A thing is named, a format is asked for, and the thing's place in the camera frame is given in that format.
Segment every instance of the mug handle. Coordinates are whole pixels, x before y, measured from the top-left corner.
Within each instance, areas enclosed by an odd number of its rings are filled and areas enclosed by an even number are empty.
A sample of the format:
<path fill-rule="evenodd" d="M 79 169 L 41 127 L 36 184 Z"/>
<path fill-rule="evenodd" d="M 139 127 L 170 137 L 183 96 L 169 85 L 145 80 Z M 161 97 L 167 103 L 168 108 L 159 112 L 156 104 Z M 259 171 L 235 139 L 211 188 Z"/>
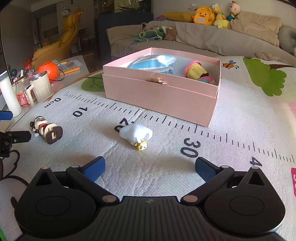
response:
<path fill-rule="evenodd" d="M 34 101 L 33 101 L 33 98 L 32 98 L 32 95 L 31 95 L 31 90 L 34 88 L 34 85 L 29 85 L 27 88 L 26 88 L 26 94 L 27 94 L 27 97 L 28 97 L 28 101 L 30 102 L 31 104 L 31 107 L 34 107 L 35 104 L 34 104 Z"/>

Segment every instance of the pink cardboard box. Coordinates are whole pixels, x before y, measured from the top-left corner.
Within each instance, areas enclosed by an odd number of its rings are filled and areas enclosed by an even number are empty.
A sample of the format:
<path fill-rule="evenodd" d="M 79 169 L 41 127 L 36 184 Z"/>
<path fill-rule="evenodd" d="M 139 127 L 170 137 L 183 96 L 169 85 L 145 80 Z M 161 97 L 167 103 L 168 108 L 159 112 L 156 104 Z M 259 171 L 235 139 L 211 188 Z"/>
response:
<path fill-rule="evenodd" d="M 177 59 L 172 65 L 175 75 L 127 68 L 138 58 L 155 54 L 170 55 Z M 185 67 L 193 60 L 201 62 L 217 85 L 183 77 Z M 104 65 L 103 70 L 107 98 L 209 126 L 219 96 L 219 59 L 177 50 L 148 48 L 112 61 Z M 146 81 L 150 77 L 159 77 L 168 86 Z"/>

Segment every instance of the yellow leather chair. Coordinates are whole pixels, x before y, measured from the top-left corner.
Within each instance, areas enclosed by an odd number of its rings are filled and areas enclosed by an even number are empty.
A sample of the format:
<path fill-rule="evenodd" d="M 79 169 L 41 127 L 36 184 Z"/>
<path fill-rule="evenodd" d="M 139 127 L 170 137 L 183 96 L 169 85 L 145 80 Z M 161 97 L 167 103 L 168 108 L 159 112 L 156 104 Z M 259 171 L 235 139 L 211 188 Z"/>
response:
<path fill-rule="evenodd" d="M 71 14 L 68 16 L 63 24 L 65 33 L 61 36 L 60 41 L 38 49 L 34 53 L 31 63 L 34 70 L 37 70 L 39 66 L 45 64 L 48 61 L 52 61 L 54 59 L 61 61 L 63 59 L 69 58 L 72 45 L 77 38 L 79 24 L 80 15 Z"/>

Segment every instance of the red label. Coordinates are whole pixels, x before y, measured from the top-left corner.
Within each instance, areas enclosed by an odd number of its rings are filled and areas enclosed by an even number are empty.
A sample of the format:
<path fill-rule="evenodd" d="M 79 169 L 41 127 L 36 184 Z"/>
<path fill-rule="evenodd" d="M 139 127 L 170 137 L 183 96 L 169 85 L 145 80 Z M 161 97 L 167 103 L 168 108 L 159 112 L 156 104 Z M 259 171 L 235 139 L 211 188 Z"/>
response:
<path fill-rule="evenodd" d="M 294 195 L 296 197 L 296 168 L 291 168 Z"/>
<path fill-rule="evenodd" d="M 18 101 L 19 101 L 19 103 L 20 103 L 21 106 L 24 107 L 24 106 L 28 106 L 29 105 L 29 102 L 28 102 L 28 100 L 26 98 L 25 93 L 18 94 L 17 95 L 17 99 L 18 99 Z"/>

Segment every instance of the yellow duck plush toy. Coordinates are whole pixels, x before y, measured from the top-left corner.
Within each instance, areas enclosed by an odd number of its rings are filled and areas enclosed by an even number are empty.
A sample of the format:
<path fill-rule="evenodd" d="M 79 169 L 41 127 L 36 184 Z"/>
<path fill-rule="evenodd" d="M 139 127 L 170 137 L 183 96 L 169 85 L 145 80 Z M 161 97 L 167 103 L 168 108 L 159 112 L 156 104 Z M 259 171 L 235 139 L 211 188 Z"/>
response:
<path fill-rule="evenodd" d="M 198 8 L 192 18 L 194 23 L 204 25 L 213 25 L 215 21 L 215 15 L 210 7 Z"/>
<path fill-rule="evenodd" d="M 214 22 L 214 26 L 218 28 L 229 28 L 229 21 L 226 20 L 226 17 L 222 14 L 221 8 L 218 3 L 212 5 L 213 13 L 217 13 L 216 20 Z"/>

